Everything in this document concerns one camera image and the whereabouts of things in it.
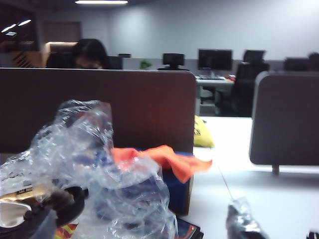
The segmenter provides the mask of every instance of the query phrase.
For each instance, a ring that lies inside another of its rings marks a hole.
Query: cubicle partition
[[[196,81],[188,72],[0,68],[0,152],[28,148],[67,100],[112,107],[115,147],[192,153]]]
[[[263,72],[257,77],[250,160],[319,165],[319,73]]]

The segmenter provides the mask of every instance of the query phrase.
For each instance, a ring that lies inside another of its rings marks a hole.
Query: orange cloth
[[[209,169],[212,163],[212,160],[205,162],[194,156],[175,154],[173,149],[167,145],[145,151],[137,151],[134,148],[113,148],[112,155],[115,162],[148,156],[160,164],[163,169],[171,168],[176,178],[182,183],[187,182],[195,172]]]

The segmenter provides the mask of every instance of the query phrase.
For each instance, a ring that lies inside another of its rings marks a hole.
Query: plastic bag
[[[254,220],[246,198],[234,200],[228,206],[226,228],[229,239],[269,239]]]
[[[46,185],[49,192],[56,187],[88,188],[75,239],[174,238],[176,218],[168,210],[161,168],[150,158],[114,163],[111,122],[107,103],[63,103],[53,124],[38,132],[30,149],[1,166],[1,189],[14,191],[26,180],[33,186]]]

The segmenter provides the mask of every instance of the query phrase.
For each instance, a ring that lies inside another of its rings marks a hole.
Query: black hair
[[[111,69],[108,54],[103,44],[97,39],[81,39],[72,48],[73,62],[76,58],[84,56],[93,61],[101,62],[103,69]]]

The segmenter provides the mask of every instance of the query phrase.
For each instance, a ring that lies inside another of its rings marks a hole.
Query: gray wall
[[[106,10],[61,10],[58,12],[42,10],[36,13],[37,28],[41,49],[43,49],[42,39],[43,22],[80,22],[82,38],[96,38],[102,41],[107,49],[110,49],[110,26],[109,15]]]
[[[80,21],[111,55],[196,59],[198,48],[265,49],[266,59],[319,51],[318,0],[158,0],[109,10],[38,12],[39,21]]]

